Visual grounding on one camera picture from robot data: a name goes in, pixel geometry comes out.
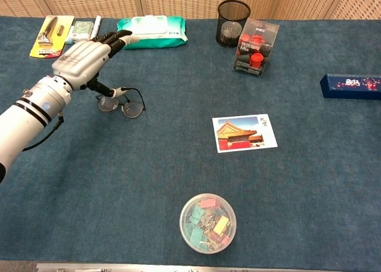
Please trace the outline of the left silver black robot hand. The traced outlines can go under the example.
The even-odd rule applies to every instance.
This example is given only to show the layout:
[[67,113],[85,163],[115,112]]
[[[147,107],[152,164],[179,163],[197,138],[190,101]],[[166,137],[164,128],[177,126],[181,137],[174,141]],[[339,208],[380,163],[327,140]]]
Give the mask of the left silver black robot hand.
[[53,65],[53,73],[69,83],[73,90],[94,90],[115,98],[121,90],[110,89],[97,80],[104,64],[125,46],[136,43],[140,37],[130,30],[108,32],[89,41],[80,41],[70,47]]

